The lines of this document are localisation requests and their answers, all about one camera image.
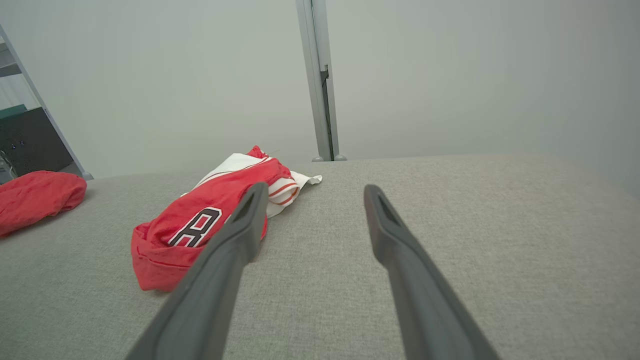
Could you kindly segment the dark cabinet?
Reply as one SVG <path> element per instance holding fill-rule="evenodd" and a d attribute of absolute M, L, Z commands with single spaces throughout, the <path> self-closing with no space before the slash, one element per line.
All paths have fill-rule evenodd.
<path fill-rule="evenodd" d="M 35 171 L 58 172 L 73 162 L 45 109 L 0 119 L 0 185 Z"/>

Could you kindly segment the red basketball shorts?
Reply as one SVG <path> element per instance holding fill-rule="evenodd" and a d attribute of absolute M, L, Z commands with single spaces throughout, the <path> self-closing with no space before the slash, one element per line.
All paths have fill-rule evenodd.
<path fill-rule="evenodd" d="M 83 202 L 87 181 L 75 174 L 34 171 L 0 185 L 0 239 L 68 212 Z"/>

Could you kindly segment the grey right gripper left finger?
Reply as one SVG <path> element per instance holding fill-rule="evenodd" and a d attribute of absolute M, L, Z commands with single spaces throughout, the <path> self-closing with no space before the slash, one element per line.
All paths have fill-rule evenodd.
<path fill-rule="evenodd" d="M 268 202 L 265 182 L 249 188 L 126 360 L 222 360 L 243 269 L 261 248 Z"/>

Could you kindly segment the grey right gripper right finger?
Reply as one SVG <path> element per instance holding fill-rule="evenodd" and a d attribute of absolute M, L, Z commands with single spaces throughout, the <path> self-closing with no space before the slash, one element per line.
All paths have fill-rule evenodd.
<path fill-rule="evenodd" d="M 372 251 L 390 281 L 407 360 L 500 360 L 379 186 L 365 186 L 364 205 Z"/>

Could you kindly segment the grey double partition post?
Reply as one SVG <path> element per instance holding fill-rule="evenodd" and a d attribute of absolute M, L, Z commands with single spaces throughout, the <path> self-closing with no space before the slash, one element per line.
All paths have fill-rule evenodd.
<path fill-rule="evenodd" d="M 295 0 L 295 9 L 317 142 L 316 157 L 333 162 L 340 150 L 326 0 Z"/>

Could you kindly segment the grey metal partition post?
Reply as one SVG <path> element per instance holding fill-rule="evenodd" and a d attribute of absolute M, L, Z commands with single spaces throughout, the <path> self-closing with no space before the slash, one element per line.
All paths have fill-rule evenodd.
<path fill-rule="evenodd" d="M 32 91 L 33 95 L 35 96 L 35 98 L 38 100 L 39 104 L 41 105 L 43 111 L 45 112 L 47 119 L 50 121 L 52 127 L 54 128 L 55 132 L 57 133 L 58 137 L 61 139 L 62 143 L 64 144 L 66 150 L 69 152 L 69 154 L 71 155 L 71 158 L 74 161 L 75 166 L 78 168 L 78 171 L 80 171 L 82 177 L 88 181 L 93 180 L 94 176 L 89 173 L 89 171 L 87 171 L 85 169 L 84 166 L 82 166 L 80 160 L 78 159 L 77 155 L 74 153 L 73 148 L 71 147 L 70 143 L 68 142 L 68 140 L 66 139 L 64 133 L 62 132 L 62 130 L 60 129 L 60 126 L 57 124 L 57 121 L 55 120 L 54 116 L 51 114 L 49 107 L 46 105 L 44 99 L 42 98 L 41 94 L 39 93 L 37 87 L 35 86 L 30 74 L 28 73 L 27 69 L 25 68 L 25 65 L 23 64 L 22 60 L 20 59 L 18 52 L 16 51 L 13 43 L 11 42 L 9 35 L 7 34 L 6 30 L 3 28 L 2 24 L 0 23 L 0 36 L 3 38 L 5 44 L 7 45 L 7 50 L 9 50 L 9 52 L 11 53 L 14 62 L 16 63 L 16 66 L 18 66 L 18 68 L 20 69 L 21 73 L 23 74 L 23 76 L 25 77 L 25 80 L 27 82 L 27 84 L 29 85 L 30 91 Z"/>

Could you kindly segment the red and white basketball jersey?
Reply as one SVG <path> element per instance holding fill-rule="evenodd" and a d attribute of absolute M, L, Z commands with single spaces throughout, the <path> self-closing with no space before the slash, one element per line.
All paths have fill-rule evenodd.
<path fill-rule="evenodd" d="M 258 146 L 248 153 L 233 153 L 160 215 L 134 229 L 132 266 L 140 288 L 174 290 L 254 184 L 268 186 L 263 239 L 268 220 L 291 205 L 305 185 L 316 185 L 322 179 L 321 175 L 309 177 L 290 170 Z"/>

